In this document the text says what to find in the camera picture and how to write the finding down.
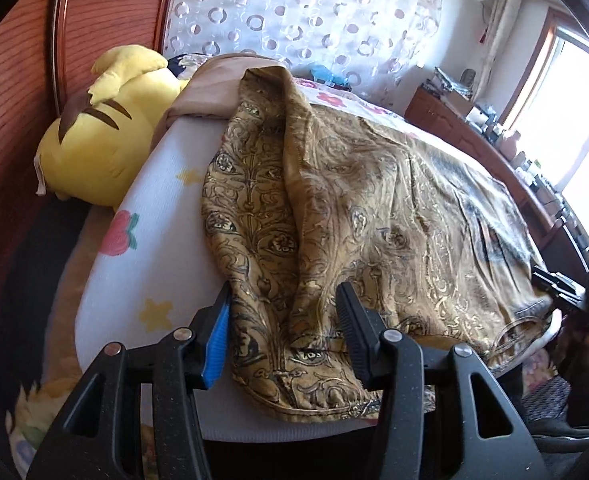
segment mattress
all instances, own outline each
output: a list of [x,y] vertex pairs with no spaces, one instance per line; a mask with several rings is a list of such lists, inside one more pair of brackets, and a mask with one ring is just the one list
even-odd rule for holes
[[[394,127],[403,119],[346,92],[306,80],[299,87],[312,104]],[[182,117],[150,155],[101,245],[76,318],[76,351],[85,370],[111,341],[127,348],[156,343],[186,326],[197,309],[212,303],[223,284],[202,232],[200,198],[206,168],[227,121]],[[487,174],[474,159],[412,127],[411,133]],[[552,338],[552,327],[539,348]],[[142,393],[142,422],[151,424],[150,388]],[[234,383],[230,362],[208,392],[196,392],[207,440],[285,442],[357,430],[365,420],[296,424],[257,410]]]

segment plush tail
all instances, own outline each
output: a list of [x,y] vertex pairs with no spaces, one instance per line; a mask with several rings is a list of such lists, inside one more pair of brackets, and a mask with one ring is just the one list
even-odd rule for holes
[[161,54],[144,46],[115,46],[102,54],[92,66],[92,73],[98,78],[88,89],[92,96],[90,104],[114,99],[121,86],[130,79],[167,66],[168,62]]

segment wooden window frame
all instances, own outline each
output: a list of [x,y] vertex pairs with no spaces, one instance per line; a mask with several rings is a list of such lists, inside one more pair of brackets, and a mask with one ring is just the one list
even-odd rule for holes
[[585,45],[581,46],[581,48],[584,48],[589,53],[589,38],[577,20],[562,10],[550,7],[539,40],[534,47],[523,76],[521,76],[516,90],[514,90],[499,119],[499,122],[507,129],[512,129],[517,123],[520,115],[527,110],[541,86],[553,60],[555,45],[557,44],[556,40],[559,36],[557,31],[559,29],[568,30],[583,40]]

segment pikachu plush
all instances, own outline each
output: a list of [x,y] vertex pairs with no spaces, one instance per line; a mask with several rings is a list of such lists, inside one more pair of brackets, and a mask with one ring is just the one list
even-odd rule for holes
[[187,84],[161,54],[141,45],[108,50],[92,66],[97,79],[73,95],[34,157],[37,194],[52,190],[119,207],[150,152],[157,122]]

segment wooden cabinet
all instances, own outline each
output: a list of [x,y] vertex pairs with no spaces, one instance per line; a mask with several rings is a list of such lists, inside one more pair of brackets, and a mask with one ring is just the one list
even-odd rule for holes
[[542,247],[554,227],[551,218],[532,191],[514,174],[510,164],[484,137],[422,88],[417,89],[408,105],[405,120],[467,153],[503,182],[528,224],[533,240]]

